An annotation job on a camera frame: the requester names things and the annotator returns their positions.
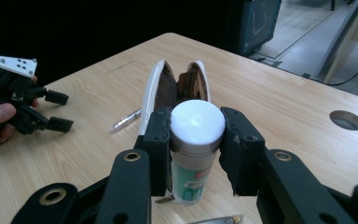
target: screw hole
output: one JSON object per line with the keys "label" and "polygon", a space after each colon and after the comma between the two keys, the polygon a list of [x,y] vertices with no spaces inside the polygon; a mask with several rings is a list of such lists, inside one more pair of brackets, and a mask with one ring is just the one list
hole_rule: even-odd
{"label": "screw hole", "polygon": [[248,139],[249,141],[255,141],[258,138],[256,136],[247,136],[246,139]]}
{"label": "screw hole", "polygon": [[290,161],[292,159],[292,156],[290,156],[286,152],[276,152],[275,158],[280,161]]}
{"label": "screw hole", "polygon": [[63,188],[49,189],[39,198],[39,203],[43,205],[52,205],[60,202],[66,196],[66,190]]}
{"label": "screw hole", "polygon": [[124,156],[125,161],[138,161],[141,158],[141,154],[136,152],[130,152]]}

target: wooden table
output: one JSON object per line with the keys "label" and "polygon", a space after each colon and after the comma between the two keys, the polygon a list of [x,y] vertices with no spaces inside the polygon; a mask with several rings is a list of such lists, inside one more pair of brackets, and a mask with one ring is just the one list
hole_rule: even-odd
{"label": "wooden table", "polygon": [[[140,108],[149,71],[161,59],[176,78],[189,63],[203,61],[213,104],[241,111],[265,137],[267,148],[294,152],[323,184],[351,195],[358,184],[358,131],[338,127],[329,114],[345,110],[358,116],[358,96],[166,34],[47,86],[68,94],[69,101],[57,106],[39,99],[37,111],[75,123],[69,133],[17,133],[0,146],[0,223],[9,223],[46,185],[66,182],[82,190],[110,174],[115,156],[133,147],[140,120],[112,135],[108,129]],[[198,204],[152,203],[152,222],[245,214],[244,223],[260,223],[256,198],[233,197],[217,159]]]}

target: floor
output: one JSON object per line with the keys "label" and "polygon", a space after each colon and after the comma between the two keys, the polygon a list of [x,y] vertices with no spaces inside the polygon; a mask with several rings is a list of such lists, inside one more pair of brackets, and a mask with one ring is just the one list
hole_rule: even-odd
{"label": "floor", "polygon": [[[282,0],[273,39],[249,57],[297,76],[323,81],[324,76],[320,76],[319,68],[325,52],[340,27],[338,24],[345,21],[354,6],[347,5],[346,1],[337,0],[336,3],[336,10],[330,11],[330,1],[326,0]],[[314,20],[310,19],[312,11],[317,15]],[[296,25],[294,19],[287,18],[293,15],[296,15],[297,23],[301,25]],[[287,30],[297,30],[294,34],[297,38],[293,39],[293,35],[290,35],[292,39],[287,41]],[[351,41],[345,59],[341,61],[329,84],[341,83],[357,73],[358,42]],[[358,76],[332,88],[358,95]]]}

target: silver pen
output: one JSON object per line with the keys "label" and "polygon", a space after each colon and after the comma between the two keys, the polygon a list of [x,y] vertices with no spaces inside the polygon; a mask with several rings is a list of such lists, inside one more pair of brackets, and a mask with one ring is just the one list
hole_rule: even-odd
{"label": "silver pen", "polygon": [[238,224],[241,223],[244,218],[245,216],[243,214],[240,214],[232,217],[218,217],[218,218],[203,220],[191,224]]}
{"label": "silver pen", "polygon": [[120,121],[116,122],[112,128],[110,128],[109,133],[117,132],[118,130],[124,128],[129,123],[133,122],[134,120],[138,119],[141,116],[141,109],[134,111],[133,113],[129,114],[127,117],[121,119]]}

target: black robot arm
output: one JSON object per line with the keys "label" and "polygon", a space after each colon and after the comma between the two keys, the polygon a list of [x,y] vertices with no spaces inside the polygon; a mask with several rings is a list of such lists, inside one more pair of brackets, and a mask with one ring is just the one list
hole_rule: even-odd
{"label": "black robot arm", "polygon": [[[352,196],[322,185],[295,154],[268,150],[239,111],[222,107],[226,129],[219,162],[233,193],[256,196],[263,223],[358,223]],[[145,135],[119,153],[110,176],[77,191],[67,183],[34,193],[13,223],[151,223],[151,197],[170,189],[169,108],[151,114]]]}
{"label": "black robot arm", "polygon": [[58,105],[65,105],[68,96],[48,91],[39,87],[29,77],[19,76],[7,70],[0,70],[0,104],[10,103],[15,106],[17,113],[8,122],[0,124],[0,130],[7,123],[13,125],[22,134],[31,134],[36,130],[52,130],[67,133],[74,123],[68,119],[52,117],[47,119],[31,108],[36,98],[45,97],[45,100]]}

